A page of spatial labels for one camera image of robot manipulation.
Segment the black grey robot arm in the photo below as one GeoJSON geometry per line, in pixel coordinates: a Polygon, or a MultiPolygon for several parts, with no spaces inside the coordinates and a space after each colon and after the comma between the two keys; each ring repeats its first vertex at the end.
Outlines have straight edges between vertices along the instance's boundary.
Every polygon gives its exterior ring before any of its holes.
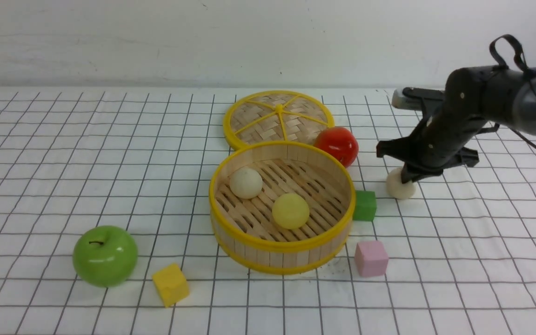
{"type": "Polygon", "coordinates": [[[410,135],[378,142],[376,156],[403,163],[401,182],[440,176],[445,169],[478,164],[466,144],[499,127],[536,136],[536,68],[528,73],[501,66],[465,67],[449,74],[439,98],[427,100],[423,89],[406,100],[419,102],[422,120],[410,135]]]}

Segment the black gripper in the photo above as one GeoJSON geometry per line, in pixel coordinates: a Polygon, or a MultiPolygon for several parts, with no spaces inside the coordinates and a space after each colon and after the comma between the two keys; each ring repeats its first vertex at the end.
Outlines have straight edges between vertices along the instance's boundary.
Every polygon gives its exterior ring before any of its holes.
{"type": "Polygon", "coordinates": [[[457,69],[449,74],[442,102],[424,108],[410,135],[378,142],[376,155],[404,163],[402,184],[441,176],[455,166],[474,166],[478,153],[466,143],[501,125],[514,127],[515,103],[523,88],[524,74],[506,67],[457,69]]]}

